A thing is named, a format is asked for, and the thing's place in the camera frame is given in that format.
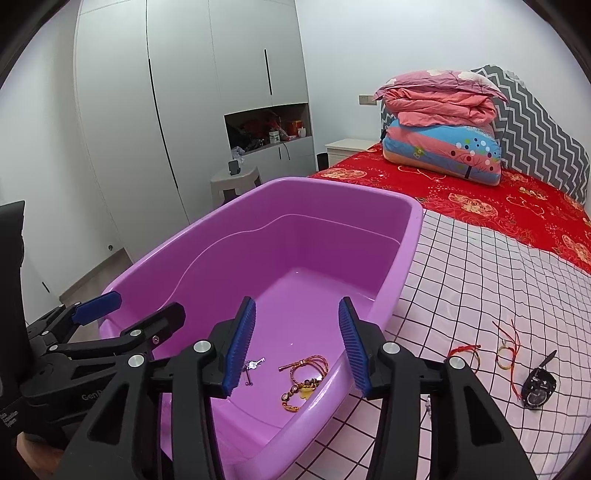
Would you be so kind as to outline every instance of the stack of bedding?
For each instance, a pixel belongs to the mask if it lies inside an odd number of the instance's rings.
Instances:
[[[487,185],[501,179],[492,98],[507,98],[474,72],[424,70],[386,82],[374,99],[394,114],[383,141],[384,157]]]

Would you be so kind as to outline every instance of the red bedspread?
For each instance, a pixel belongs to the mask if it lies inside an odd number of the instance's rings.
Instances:
[[[489,187],[394,165],[377,144],[313,177],[404,193],[428,210],[554,252],[591,274],[591,222],[583,207],[530,176],[503,170],[500,185]]]

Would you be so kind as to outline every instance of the purple plastic tub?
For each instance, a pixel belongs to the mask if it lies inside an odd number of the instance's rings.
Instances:
[[[212,401],[228,479],[274,480],[328,422],[352,385],[339,331],[339,300],[351,297],[360,318],[384,328],[400,297],[421,230],[423,210],[393,192],[329,180],[287,178],[256,188],[162,244],[106,291],[121,308],[100,327],[103,338],[170,301],[186,321],[154,354],[178,354],[233,318],[245,295],[256,300],[247,360],[265,362],[245,375],[228,400]],[[291,387],[278,367],[322,355],[330,372],[312,397],[295,395],[298,413],[281,406]],[[316,376],[298,369],[301,380]],[[170,397],[162,446],[171,455]]]

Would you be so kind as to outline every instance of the wall socket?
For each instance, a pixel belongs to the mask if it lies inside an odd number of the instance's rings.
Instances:
[[[377,100],[374,100],[373,95],[359,95],[360,105],[377,105]]]

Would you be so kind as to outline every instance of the gray chevron headboard cover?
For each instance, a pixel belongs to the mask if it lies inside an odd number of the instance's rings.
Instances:
[[[504,166],[549,183],[581,204],[587,198],[589,158],[583,146],[552,120],[513,72],[486,65],[473,72],[494,82],[509,99],[493,98],[495,137]]]

